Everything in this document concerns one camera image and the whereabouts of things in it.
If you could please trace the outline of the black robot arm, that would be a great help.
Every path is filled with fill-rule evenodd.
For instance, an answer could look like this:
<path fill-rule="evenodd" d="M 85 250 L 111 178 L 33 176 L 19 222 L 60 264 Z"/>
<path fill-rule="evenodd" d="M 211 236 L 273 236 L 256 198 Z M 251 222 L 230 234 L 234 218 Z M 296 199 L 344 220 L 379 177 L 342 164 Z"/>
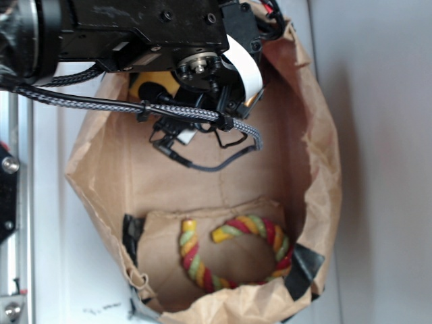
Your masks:
<path fill-rule="evenodd" d="M 44 103 L 126 111 L 121 103 L 47 94 L 103 73 L 167 72 L 177 95 L 145 82 L 137 117 L 159 115 L 160 149 L 196 132 L 237 130 L 261 95 L 261 40 L 239 1 L 2 1 L 1 89 Z"/>

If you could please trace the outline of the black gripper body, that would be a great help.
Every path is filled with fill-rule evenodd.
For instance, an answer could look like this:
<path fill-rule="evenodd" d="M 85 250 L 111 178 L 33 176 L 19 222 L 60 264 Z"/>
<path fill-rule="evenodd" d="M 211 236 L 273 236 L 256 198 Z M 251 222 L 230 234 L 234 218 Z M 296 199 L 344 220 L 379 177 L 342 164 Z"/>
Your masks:
<path fill-rule="evenodd" d="M 153 103 L 163 117 L 153 126 L 163 132 L 152 141 L 157 149 L 170 149 L 175 141 L 187 145 L 197 132 L 218 134 L 235 129 L 242 138 L 251 137 L 254 148 L 262 147 L 259 131 L 245 124 L 250 111 L 263 93 L 263 77 L 259 69 L 262 43 L 251 6 L 227 1 L 219 6 L 225 27 L 228 50 L 198 50 L 179 61 L 172 76 L 180 88 L 170 100 Z"/>

